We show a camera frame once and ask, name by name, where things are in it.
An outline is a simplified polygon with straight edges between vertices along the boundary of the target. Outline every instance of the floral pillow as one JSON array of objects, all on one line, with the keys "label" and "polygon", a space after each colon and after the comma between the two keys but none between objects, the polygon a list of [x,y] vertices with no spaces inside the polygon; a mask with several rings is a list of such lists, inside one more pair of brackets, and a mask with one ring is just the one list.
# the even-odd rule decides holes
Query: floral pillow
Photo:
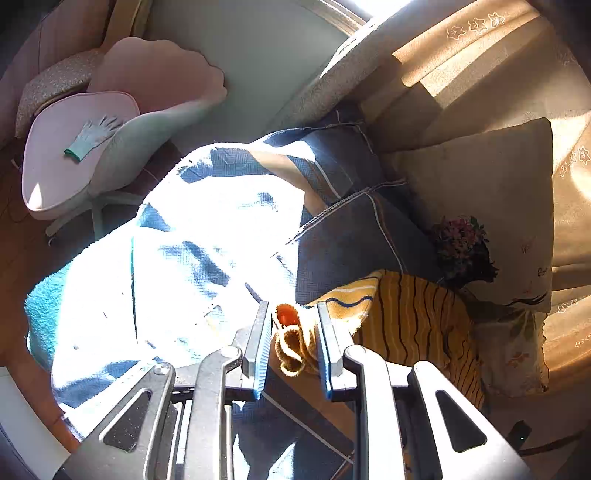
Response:
[{"label": "floral pillow", "polygon": [[407,178],[415,221],[448,286],[478,304],[471,317],[485,384],[509,395],[543,391],[554,240],[550,122],[398,152],[382,165],[388,177]]}]

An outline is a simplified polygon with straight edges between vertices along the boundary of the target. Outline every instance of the wall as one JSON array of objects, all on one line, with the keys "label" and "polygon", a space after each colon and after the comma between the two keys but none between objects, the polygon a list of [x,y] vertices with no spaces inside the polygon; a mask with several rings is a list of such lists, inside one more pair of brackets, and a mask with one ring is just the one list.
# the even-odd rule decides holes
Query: wall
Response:
[{"label": "wall", "polygon": [[174,139],[187,154],[260,137],[347,37],[291,0],[154,0],[144,38],[200,51],[224,71],[227,100]]}]

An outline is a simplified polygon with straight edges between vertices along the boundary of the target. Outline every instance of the seat cushion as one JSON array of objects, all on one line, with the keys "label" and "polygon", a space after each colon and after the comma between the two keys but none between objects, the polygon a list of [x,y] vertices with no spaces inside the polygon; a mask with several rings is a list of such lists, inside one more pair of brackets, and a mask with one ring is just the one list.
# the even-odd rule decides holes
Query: seat cushion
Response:
[{"label": "seat cushion", "polygon": [[34,217],[57,218],[63,213],[61,206],[75,196],[84,201],[79,194],[89,184],[108,141],[92,149],[80,163],[64,150],[87,120],[103,115],[115,115],[125,123],[138,116],[139,109],[127,93],[79,93],[50,105],[35,119],[22,167],[22,198]]}]

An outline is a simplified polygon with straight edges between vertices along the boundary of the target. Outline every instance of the glove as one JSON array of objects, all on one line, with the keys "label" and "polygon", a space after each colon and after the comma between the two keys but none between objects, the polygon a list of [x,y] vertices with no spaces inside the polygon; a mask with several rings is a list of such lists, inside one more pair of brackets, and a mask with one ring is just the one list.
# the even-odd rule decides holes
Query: glove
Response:
[{"label": "glove", "polygon": [[72,145],[66,148],[64,153],[81,162],[89,151],[110,139],[122,124],[123,122],[115,116],[105,115],[98,123],[87,120]]}]

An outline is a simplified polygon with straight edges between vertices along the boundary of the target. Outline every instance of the chair base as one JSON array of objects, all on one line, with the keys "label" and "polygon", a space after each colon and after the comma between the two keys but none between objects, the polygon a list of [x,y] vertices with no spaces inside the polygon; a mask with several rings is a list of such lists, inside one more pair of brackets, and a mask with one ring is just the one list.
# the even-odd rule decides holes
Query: chair base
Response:
[{"label": "chair base", "polygon": [[92,227],[95,231],[95,240],[101,239],[105,235],[103,228],[102,209],[106,205],[141,205],[144,198],[140,195],[134,195],[127,192],[109,192],[92,200],[80,204],[75,209],[65,213],[45,229],[45,234],[52,238],[65,224],[76,218],[81,213],[92,211]]}]

